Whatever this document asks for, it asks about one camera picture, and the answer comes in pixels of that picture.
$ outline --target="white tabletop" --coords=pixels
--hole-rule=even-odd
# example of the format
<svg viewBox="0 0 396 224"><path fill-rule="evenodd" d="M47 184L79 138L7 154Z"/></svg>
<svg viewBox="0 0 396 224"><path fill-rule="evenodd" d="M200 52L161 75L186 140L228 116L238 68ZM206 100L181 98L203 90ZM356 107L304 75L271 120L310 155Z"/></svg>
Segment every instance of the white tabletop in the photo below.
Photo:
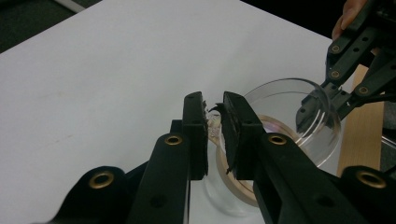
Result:
<svg viewBox="0 0 396 224"><path fill-rule="evenodd" d="M212 106L281 77L321 83L330 43L237 0L118 0L0 54L0 223L48 221L92 168L146 161L191 92ZM191 223L262 223L202 193L192 183Z"/></svg>

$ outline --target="petri dish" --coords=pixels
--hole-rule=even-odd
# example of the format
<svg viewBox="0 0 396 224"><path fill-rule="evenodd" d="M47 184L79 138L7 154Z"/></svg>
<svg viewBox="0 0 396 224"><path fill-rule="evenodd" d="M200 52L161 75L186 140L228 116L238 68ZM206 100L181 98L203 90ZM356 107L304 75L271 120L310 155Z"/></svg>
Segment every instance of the petri dish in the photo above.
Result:
<svg viewBox="0 0 396 224"><path fill-rule="evenodd" d="M340 119L326 92L316 83L301 78L274 80L245 95L247 102L268 133L283 133L320 166L334 152L341 134ZM236 180L225 159L219 114L210 114L209 175L204 179L209 201L221 212L244 217L260 212L252 182Z"/></svg>

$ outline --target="screw hole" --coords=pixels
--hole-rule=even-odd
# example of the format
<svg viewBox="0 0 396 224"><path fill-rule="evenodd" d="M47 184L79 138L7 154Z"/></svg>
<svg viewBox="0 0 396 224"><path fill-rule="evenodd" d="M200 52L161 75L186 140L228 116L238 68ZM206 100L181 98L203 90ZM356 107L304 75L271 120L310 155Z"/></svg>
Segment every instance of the screw hole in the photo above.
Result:
<svg viewBox="0 0 396 224"><path fill-rule="evenodd" d="M183 141L183 140L181 139L181 137L175 136L175 135L169 136L169 137L167 137L167 138L165 139L165 143L166 143L167 145L170 145L170 146L178 145L178 144L180 144L182 141Z"/></svg>
<svg viewBox="0 0 396 224"><path fill-rule="evenodd" d="M283 136L280 136L280 135L270 135L270 136L268 137L268 140L269 140L272 144L280 145L280 146L285 145L285 144L287 143L286 138L284 138Z"/></svg>
<svg viewBox="0 0 396 224"><path fill-rule="evenodd" d="M109 186L113 182L113 180L113 173L109 171L103 171L94 174L90 179L89 185L92 189L102 189Z"/></svg>
<svg viewBox="0 0 396 224"><path fill-rule="evenodd" d="M383 189L387 186L387 182L383 178L367 171L358 171L356 177L361 183L375 189Z"/></svg>

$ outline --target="hand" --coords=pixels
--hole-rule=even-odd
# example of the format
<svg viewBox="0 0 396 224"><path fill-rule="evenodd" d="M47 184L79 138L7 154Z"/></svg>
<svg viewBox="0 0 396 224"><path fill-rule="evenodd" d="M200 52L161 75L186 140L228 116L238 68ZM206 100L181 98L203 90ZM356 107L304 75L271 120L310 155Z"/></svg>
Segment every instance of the hand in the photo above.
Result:
<svg viewBox="0 0 396 224"><path fill-rule="evenodd" d="M343 15L338 19L332 29L332 40L337 39L348 25L355 20L366 2L367 0L346 0L344 3Z"/></svg>

